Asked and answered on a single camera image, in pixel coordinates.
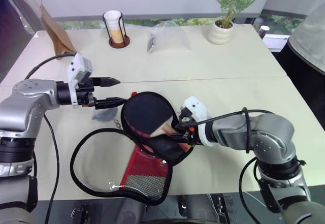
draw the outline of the clear plastic bag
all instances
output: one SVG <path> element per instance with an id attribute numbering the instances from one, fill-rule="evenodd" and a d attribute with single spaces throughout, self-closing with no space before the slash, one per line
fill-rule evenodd
<path id="1" fill-rule="evenodd" d="M 94 110 L 92 120 L 111 121 L 117 114 L 117 107 L 109 109 Z"/>
<path id="2" fill-rule="evenodd" d="M 190 50 L 185 32 L 173 21 L 164 21 L 151 29 L 147 53 L 170 50 Z"/>

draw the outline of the window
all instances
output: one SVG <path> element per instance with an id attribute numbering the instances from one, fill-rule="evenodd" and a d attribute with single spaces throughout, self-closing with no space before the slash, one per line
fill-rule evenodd
<path id="1" fill-rule="evenodd" d="M 138 25 L 153 27 L 162 21 L 167 21 L 169 19 L 137 19 L 137 20 L 124 20 L 125 24 Z M 193 26 L 193 25 L 207 25 L 212 24 L 215 18 L 176 18 L 172 19 L 179 26 Z M 95 28 L 105 28 L 105 24 L 100 21 L 65 21 L 57 22 L 64 29 L 95 29 Z"/>
<path id="2" fill-rule="evenodd" d="M 274 14 L 261 14 L 263 25 L 270 27 L 269 34 L 291 35 L 295 28 L 304 20 L 303 18 L 280 16 Z"/>

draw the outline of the brown paper bag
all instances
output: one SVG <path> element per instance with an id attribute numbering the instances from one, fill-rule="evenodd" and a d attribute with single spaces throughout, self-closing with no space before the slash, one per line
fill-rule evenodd
<path id="1" fill-rule="evenodd" d="M 44 29 L 53 42 L 55 55 L 77 52 L 71 43 L 67 32 L 53 20 L 51 15 L 43 6 L 43 0 L 41 0 L 40 5 L 38 5 L 35 0 L 32 0 L 36 7 L 33 7 L 28 0 L 24 1 L 33 9 L 35 14 L 40 17 Z"/>

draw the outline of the metal clip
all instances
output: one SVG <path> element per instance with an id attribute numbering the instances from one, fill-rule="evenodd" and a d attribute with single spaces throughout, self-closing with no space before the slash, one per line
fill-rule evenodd
<path id="1" fill-rule="evenodd" d="M 116 125 L 117 128 L 121 128 L 121 124 L 119 123 L 119 121 L 117 119 L 114 119 L 114 123 Z"/>
<path id="2" fill-rule="evenodd" d="M 81 211 L 81 209 L 74 208 L 70 216 L 74 218 L 78 211 Z"/>

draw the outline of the silver arm segment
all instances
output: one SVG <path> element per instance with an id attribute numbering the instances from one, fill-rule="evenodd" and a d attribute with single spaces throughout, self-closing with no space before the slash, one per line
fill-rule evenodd
<path id="1" fill-rule="evenodd" d="M 181 121 L 184 119 L 182 115 L 196 122 L 211 118 L 204 104 L 196 97 L 185 100 Z M 325 207 L 310 200 L 310 192 L 291 141 L 293 125 L 276 114 L 262 114 L 249 120 L 251 139 L 248 148 L 257 158 L 261 175 L 258 183 L 267 208 L 275 213 L 280 212 L 287 224 L 325 223 Z M 233 115 L 198 125 L 197 135 L 206 146 L 218 143 L 232 149 L 246 150 L 247 133 L 245 116 Z"/>
<path id="2" fill-rule="evenodd" d="M 0 103 L 0 137 L 36 138 L 44 113 L 59 106 L 54 81 L 28 79 L 17 83 Z"/>
<path id="3" fill-rule="evenodd" d="M 34 223 L 24 206 L 28 195 L 29 176 L 0 178 L 0 224 Z"/>

